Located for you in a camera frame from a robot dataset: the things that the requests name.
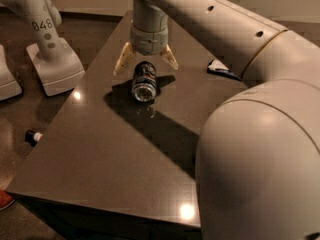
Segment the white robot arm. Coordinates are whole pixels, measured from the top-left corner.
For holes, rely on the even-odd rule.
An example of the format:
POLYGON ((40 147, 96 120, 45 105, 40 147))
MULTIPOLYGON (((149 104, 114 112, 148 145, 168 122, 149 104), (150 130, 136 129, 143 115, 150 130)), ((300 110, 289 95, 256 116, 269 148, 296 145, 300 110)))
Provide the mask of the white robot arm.
POLYGON ((167 51, 171 17, 247 90, 219 106, 197 146, 203 240, 319 240, 319 49, 227 0, 134 0, 133 54, 167 51))

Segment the white robot base at left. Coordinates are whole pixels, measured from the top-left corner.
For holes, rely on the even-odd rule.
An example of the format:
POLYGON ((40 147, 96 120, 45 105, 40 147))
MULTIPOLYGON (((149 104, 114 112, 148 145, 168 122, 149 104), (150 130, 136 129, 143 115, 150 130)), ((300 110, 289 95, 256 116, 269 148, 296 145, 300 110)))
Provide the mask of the white robot base at left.
POLYGON ((0 45, 0 101, 20 95, 22 88, 7 65, 4 47, 0 45))

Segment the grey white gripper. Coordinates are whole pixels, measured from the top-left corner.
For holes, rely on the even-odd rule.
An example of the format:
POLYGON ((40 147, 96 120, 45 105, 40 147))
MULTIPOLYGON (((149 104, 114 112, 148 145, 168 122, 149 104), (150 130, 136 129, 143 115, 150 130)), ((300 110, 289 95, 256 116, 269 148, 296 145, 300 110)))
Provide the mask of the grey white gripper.
POLYGON ((168 44, 168 26, 162 30, 147 32, 131 25, 130 42, 126 42, 120 56, 115 64, 114 75, 118 75, 127 67, 135 57, 135 51, 142 55, 156 55, 160 53, 161 58, 174 70, 178 69, 177 60, 168 44))

